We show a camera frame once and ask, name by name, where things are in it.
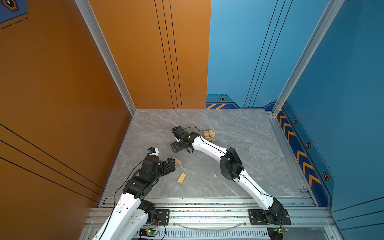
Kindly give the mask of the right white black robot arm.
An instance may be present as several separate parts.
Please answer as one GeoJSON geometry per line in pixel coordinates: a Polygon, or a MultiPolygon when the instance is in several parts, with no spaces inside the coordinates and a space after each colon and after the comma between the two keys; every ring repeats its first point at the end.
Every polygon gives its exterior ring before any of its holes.
{"type": "Polygon", "coordinates": [[[181,126],[172,129],[176,141],[171,144],[175,153],[184,149],[200,151],[213,158],[220,164],[222,175],[240,185],[258,204],[258,212],[262,216],[262,223],[267,225],[280,225],[286,217],[285,209],[280,201],[268,194],[248,174],[234,148],[219,147],[204,139],[196,132],[188,133],[181,126]]]}

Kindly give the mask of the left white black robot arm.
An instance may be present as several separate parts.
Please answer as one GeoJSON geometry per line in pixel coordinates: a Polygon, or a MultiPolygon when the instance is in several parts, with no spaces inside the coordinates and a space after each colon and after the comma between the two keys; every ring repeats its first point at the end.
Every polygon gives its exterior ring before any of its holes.
{"type": "Polygon", "coordinates": [[[94,240],[131,240],[139,230],[155,220],[156,206],[145,200],[159,179],[175,171],[176,160],[161,161],[158,155],[147,155],[139,163],[140,169],[130,174],[123,185],[119,201],[93,237],[94,240]]]}

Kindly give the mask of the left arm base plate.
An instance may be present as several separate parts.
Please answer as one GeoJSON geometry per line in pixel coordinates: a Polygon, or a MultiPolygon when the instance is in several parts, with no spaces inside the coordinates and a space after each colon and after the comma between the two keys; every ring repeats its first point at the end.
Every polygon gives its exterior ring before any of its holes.
{"type": "Polygon", "coordinates": [[[169,209],[156,209],[151,210],[148,214],[148,220],[146,225],[157,225],[158,221],[160,224],[167,226],[170,219],[170,210],[169,209]]]}

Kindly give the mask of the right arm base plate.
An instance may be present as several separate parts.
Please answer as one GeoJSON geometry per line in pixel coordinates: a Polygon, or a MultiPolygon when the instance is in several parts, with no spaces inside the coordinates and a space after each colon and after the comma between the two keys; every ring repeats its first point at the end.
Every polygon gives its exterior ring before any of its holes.
{"type": "Polygon", "coordinates": [[[260,209],[249,209],[249,220],[252,226],[256,225],[284,225],[292,224],[288,210],[283,209],[279,214],[267,213],[260,209]]]}

